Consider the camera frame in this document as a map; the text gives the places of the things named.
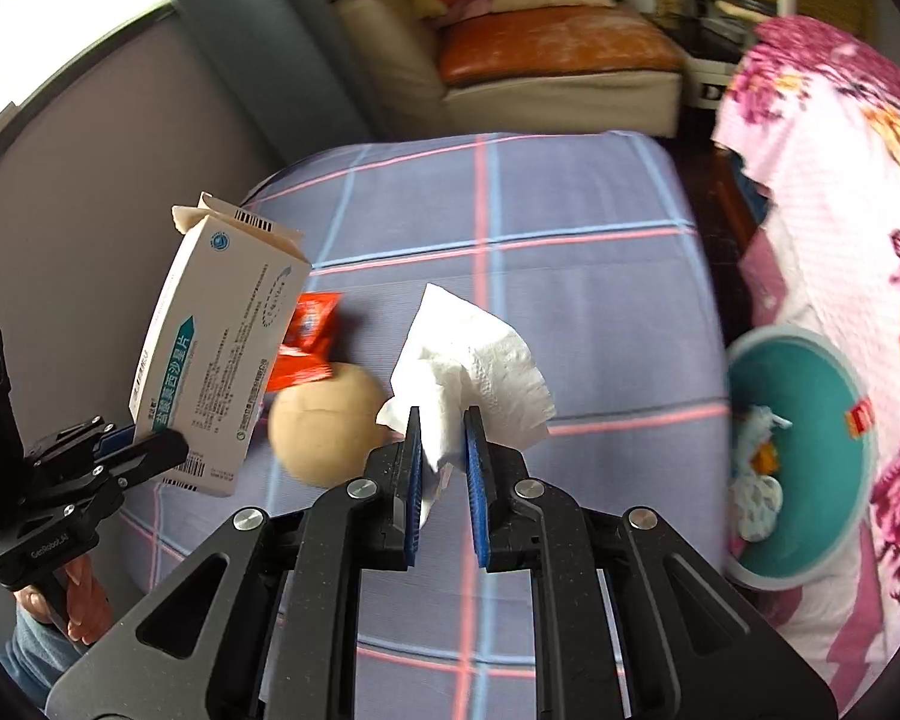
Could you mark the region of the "left hand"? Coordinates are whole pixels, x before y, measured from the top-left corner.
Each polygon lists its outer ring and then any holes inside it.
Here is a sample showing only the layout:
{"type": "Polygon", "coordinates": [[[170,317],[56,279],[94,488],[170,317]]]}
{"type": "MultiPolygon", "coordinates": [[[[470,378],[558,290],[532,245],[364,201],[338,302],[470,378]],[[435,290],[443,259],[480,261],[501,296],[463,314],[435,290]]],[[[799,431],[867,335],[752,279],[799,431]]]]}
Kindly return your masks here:
{"type": "MultiPolygon", "coordinates": [[[[102,583],[98,582],[88,554],[76,557],[64,566],[66,575],[66,628],[71,642],[92,645],[112,627],[112,605],[102,583]]],[[[35,587],[14,593],[17,604],[41,624],[53,624],[52,606],[35,587]]]]}

